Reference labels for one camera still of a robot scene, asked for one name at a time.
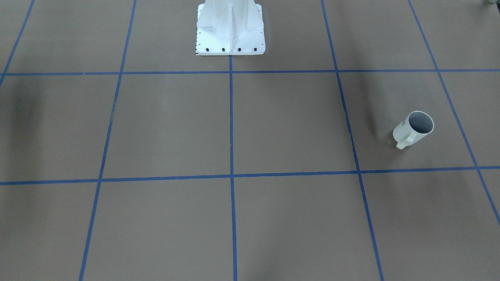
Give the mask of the white pedestal column base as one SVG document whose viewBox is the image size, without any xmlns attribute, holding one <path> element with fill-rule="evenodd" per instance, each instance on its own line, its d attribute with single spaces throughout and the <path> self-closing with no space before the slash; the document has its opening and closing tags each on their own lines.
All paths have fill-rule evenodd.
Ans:
<svg viewBox="0 0 500 281">
<path fill-rule="evenodd" d="M 197 12 L 196 55 L 265 54 L 263 11 L 255 1 L 206 0 Z"/>
</svg>

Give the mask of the white mug with handle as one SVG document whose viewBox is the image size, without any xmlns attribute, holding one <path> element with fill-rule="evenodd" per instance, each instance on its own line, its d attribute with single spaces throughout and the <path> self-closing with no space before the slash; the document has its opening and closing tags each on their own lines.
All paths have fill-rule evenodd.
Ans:
<svg viewBox="0 0 500 281">
<path fill-rule="evenodd" d="M 434 130 L 433 119 L 425 112 L 413 111 L 393 129 L 392 135 L 398 149 L 418 142 Z"/>
</svg>

